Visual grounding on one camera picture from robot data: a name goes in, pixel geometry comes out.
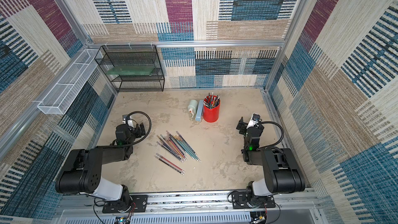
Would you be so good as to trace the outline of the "red striped pencil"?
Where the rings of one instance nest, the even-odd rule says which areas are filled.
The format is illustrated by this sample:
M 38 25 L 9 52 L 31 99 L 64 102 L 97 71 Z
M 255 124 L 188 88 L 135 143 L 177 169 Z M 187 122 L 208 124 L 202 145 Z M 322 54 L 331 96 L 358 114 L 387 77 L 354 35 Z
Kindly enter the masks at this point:
M 168 163 L 170 163 L 171 165 L 173 165 L 173 166 L 176 166 L 178 169 L 181 169 L 180 167 L 178 167 L 177 165 L 175 165 L 174 163 L 172 163 L 172 162 L 170 162 L 168 159 L 166 159 L 166 158 L 164 158 L 163 156 L 161 156 L 160 154 L 158 154 L 158 153 L 156 153 L 156 155 L 155 155 L 156 157 L 158 157 L 158 158 L 161 158 L 162 160 L 164 160 L 164 161 L 166 161 L 166 162 L 168 162 Z

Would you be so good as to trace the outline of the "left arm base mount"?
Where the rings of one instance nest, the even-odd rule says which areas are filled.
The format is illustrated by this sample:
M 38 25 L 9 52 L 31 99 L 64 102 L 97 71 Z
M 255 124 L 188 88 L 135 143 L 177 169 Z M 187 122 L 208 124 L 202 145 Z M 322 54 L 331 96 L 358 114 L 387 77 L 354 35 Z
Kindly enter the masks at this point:
M 105 202 L 102 213 L 103 214 L 118 214 L 118 213 L 143 213 L 146 211 L 148 195 L 132 195 L 126 201 L 108 201 Z

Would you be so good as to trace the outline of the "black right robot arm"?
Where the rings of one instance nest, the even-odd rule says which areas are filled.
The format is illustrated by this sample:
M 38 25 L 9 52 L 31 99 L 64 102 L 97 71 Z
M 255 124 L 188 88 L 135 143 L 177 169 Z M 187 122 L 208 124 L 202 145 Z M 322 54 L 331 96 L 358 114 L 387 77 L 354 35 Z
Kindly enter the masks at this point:
M 261 147 L 260 137 L 265 124 L 278 127 L 281 134 L 275 143 Z M 263 121 L 259 115 L 253 114 L 248 123 L 241 118 L 236 129 L 244 138 L 244 147 L 241 150 L 244 162 L 263 168 L 264 177 L 248 184 L 246 192 L 249 196 L 264 197 L 305 190 L 305 177 L 292 150 L 277 147 L 285 137 L 285 132 L 280 124 Z

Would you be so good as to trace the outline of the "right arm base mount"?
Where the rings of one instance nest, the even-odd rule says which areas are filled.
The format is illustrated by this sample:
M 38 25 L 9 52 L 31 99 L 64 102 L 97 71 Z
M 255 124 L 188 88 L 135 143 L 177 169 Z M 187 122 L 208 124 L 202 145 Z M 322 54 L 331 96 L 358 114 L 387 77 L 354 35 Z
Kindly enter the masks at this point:
M 234 209 L 275 208 L 273 196 L 254 196 L 242 191 L 231 191 L 227 196 Z

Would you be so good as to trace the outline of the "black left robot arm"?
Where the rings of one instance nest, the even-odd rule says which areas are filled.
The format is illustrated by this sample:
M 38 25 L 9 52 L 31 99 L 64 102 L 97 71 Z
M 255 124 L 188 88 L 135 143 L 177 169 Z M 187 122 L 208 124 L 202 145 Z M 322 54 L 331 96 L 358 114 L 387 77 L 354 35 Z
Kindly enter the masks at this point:
M 133 146 L 148 136 L 151 127 L 151 121 L 148 128 L 143 123 L 133 127 L 126 121 L 116 127 L 116 139 L 110 145 L 71 150 L 57 177 L 56 192 L 89 195 L 106 202 L 128 203 L 130 197 L 127 187 L 104 179 L 102 166 L 129 160 Z

